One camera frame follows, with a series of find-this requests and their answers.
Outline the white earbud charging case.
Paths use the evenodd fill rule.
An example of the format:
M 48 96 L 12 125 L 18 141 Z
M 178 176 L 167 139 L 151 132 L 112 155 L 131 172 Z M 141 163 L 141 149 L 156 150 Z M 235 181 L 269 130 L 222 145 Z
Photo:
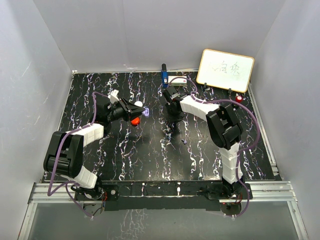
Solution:
M 143 103 L 141 101 L 136 101 L 134 104 L 138 107 L 143 107 Z

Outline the red earbud charging case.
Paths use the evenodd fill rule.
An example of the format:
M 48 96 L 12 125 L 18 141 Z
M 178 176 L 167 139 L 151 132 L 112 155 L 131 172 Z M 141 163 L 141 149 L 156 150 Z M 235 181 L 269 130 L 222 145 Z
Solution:
M 135 119 L 131 120 L 130 123 L 133 125 L 133 126 L 138 126 L 140 124 L 141 120 L 139 117 L 136 117 Z

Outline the purple earbud charging case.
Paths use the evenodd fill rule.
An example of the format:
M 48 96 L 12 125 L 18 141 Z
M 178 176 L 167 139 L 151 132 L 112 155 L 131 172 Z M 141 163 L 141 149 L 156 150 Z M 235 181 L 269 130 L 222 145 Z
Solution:
M 148 107 L 145 108 L 145 110 L 141 113 L 144 117 L 149 118 L 150 117 L 150 110 Z

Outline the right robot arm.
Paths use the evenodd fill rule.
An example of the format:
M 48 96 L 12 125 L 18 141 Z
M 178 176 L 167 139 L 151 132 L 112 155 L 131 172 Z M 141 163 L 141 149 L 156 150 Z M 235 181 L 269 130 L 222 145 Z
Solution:
M 166 100 L 167 113 L 174 121 L 182 118 L 182 114 L 191 114 L 207 123 L 211 140 L 218 147 L 222 163 L 223 194 L 233 199 L 241 192 L 240 180 L 243 177 L 238 163 L 238 151 L 243 128 L 232 105 L 225 106 L 210 103 L 193 95 L 169 86 L 162 91 Z

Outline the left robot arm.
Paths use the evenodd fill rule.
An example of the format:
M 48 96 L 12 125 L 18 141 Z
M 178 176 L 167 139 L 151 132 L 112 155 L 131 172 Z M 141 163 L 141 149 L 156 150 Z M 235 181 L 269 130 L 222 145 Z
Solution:
M 61 176 L 72 183 L 72 190 L 97 200 L 103 195 L 98 176 L 83 165 L 83 149 L 87 145 L 106 137 L 111 123 L 120 119 L 131 122 L 141 115 L 148 116 L 149 109 L 142 103 L 131 103 L 125 98 L 112 97 L 106 104 L 97 105 L 90 122 L 83 127 L 52 134 L 43 168 L 51 176 Z

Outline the white pink cardboard box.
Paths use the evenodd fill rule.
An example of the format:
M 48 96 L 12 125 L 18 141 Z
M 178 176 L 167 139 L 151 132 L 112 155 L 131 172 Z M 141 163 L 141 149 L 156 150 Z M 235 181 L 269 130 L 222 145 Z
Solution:
M 185 87 L 188 84 L 188 80 L 185 76 L 169 76 L 168 85 L 174 87 Z

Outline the blue black device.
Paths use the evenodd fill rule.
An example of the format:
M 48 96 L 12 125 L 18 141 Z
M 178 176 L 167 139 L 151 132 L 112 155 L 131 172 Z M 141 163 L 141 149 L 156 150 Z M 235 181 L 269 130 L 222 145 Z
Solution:
M 167 72 L 167 65 L 163 63 L 161 65 L 161 80 L 162 80 L 162 86 L 166 88 L 168 86 L 168 72 Z

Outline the red emergency stop button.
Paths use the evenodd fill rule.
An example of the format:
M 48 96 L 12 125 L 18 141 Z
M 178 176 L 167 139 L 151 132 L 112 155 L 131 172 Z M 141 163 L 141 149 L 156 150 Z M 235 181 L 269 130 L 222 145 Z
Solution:
M 235 101 L 236 103 L 238 103 L 238 104 L 241 104 L 242 101 L 243 101 L 243 97 L 242 97 L 241 95 L 236 95 L 234 101 Z M 237 108 L 239 107 L 239 106 L 238 106 L 237 104 L 235 104 L 235 103 L 233 103 L 232 105 L 233 105 L 233 107 L 234 107 L 235 109 L 237 109 Z

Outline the black front base bar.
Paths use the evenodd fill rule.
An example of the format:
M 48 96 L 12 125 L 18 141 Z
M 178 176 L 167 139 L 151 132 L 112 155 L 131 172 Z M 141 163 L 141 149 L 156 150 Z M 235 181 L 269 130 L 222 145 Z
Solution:
M 106 192 L 107 211 L 204 209 L 241 211 L 240 204 L 251 200 L 248 183 L 229 184 L 222 180 L 173 181 L 107 181 L 101 183 Z

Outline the white whiteboard with wooden frame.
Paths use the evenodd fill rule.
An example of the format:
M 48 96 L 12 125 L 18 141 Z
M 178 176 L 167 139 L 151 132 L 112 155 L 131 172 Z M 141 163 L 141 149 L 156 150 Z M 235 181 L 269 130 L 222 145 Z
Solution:
M 204 49 L 196 82 L 214 88 L 245 93 L 248 90 L 255 59 L 212 49 Z

